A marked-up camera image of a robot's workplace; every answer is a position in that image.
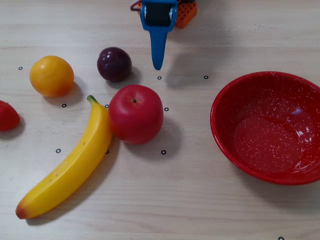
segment speckled red enamel bowl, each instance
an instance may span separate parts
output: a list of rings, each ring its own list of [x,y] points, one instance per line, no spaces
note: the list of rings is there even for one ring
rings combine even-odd
[[[210,124],[247,174],[282,185],[320,180],[320,88],[310,81],[274,71],[239,77],[215,98]]]

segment orange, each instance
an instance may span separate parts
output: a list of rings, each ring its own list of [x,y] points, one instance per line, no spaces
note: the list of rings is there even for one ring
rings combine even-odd
[[[66,95],[75,80],[72,67],[58,56],[45,56],[37,61],[30,71],[30,82],[34,89],[46,97]]]

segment yellow banana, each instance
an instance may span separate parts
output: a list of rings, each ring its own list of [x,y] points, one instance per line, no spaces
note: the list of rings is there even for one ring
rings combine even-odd
[[[87,128],[74,150],[47,177],[31,189],[16,207],[20,219],[53,209],[77,190],[106,154],[112,138],[108,110],[88,96],[91,114]]]

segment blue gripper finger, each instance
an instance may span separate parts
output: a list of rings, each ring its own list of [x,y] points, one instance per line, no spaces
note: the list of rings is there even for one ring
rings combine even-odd
[[[170,6],[171,15],[169,25],[148,24],[146,21],[147,4],[167,4]],[[151,54],[153,66],[156,70],[160,70],[165,57],[166,41],[168,32],[171,32],[177,21],[177,0],[142,0],[142,7],[140,9],[140,18],[144,30],[149,31],[151,39]]]

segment dark purple plum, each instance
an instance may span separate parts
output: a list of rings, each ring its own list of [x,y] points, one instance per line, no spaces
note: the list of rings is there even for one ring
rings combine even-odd
[[[118,47],[108,47],[102,50],[96,65],[100,75],[112,83],[125,80],[132,70],[130,56]]]

